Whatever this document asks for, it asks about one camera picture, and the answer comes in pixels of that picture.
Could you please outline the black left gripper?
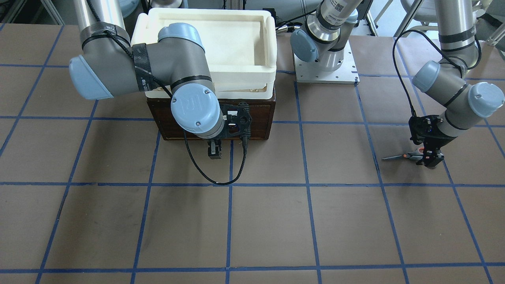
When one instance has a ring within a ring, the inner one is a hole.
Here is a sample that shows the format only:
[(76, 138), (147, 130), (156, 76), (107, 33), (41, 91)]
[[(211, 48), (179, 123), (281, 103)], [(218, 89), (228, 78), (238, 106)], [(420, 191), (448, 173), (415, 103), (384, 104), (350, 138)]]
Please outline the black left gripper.
[(435, 168), (444, 160), (444, 154), (439, 151), (441, 147), (449, 144), (453, 137), (450, 137), (440, 131), (438, 124), (444, 120), (437, 115), (428, 115), (424, 117), (412, 116), (409, 119), (409, 128), (411, 133), (410, 140), (416, 145), (423, 145), (424, 156), (419, 156), (417, 165)]

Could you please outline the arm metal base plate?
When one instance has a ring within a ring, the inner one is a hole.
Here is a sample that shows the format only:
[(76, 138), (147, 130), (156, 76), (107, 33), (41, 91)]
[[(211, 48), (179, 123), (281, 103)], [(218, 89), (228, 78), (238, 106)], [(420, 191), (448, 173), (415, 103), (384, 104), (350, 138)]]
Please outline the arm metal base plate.
[(303, 83), (359, 83), (350, 42), (343, 50), (326, 52), (318, 62), (305, 62), (293, 55), (296, 81)]

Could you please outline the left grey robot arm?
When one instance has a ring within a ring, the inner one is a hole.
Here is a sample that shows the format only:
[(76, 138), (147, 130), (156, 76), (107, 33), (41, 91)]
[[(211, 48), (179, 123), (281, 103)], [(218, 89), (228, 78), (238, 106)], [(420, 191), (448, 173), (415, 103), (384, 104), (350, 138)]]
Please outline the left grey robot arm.
[[(292, 32), (294, 57), (314, 66), (317, 74), (336, 71), (343, 60), (343, 49), (357, 23), (359, 0), (323, 0), (306, 14), (305, 23)], [(487, 82), (469, 84), (467, 72), (481, 60), (482, 49), (476, 38), (475, 15), (469, 0), (437, 0), (440, 46), (432, 47), (442, 56), (428, 61), (413, 77), (421, 92), (444, 106), (441, 115), (418, 116), (413, 106), (409, 128), (411, 141), (420, 149), (395, 159), (410, 159), (417, 165), (436, 167), (444, 160), (441, 148), (504, 103), (503, 92)]]

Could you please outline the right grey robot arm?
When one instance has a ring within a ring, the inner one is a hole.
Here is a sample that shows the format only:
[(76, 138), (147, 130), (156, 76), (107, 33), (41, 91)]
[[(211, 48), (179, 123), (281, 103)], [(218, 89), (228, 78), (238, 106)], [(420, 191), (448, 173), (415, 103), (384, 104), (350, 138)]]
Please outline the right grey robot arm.
[(208, 155), (221, 156), (220, 139), (240, 137), (247, 151), (251, 116), (246, 103), (217, 99), (204, 47), (195, 27), (176, 22), (162, 28), (157, 43), (130, 44), (116, 0), (76, 0), (83, 54), (69, 72), (85, 99), (106, 99), (156, 88), (170, 96), (170, 109), (185, 131), (208, 141)]

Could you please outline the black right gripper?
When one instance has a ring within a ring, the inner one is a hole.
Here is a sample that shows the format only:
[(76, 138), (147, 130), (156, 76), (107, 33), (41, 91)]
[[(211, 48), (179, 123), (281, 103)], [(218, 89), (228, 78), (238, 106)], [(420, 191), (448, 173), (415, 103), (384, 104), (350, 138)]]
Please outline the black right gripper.
[(238, 137), (246, 141), (251, 138), (250, 107), (246, 102), (238, 105), (220, 104), (224, 127), (213, 140), (208, 140), (208, 156), (211, 159), (222, 158), (221, 139)]

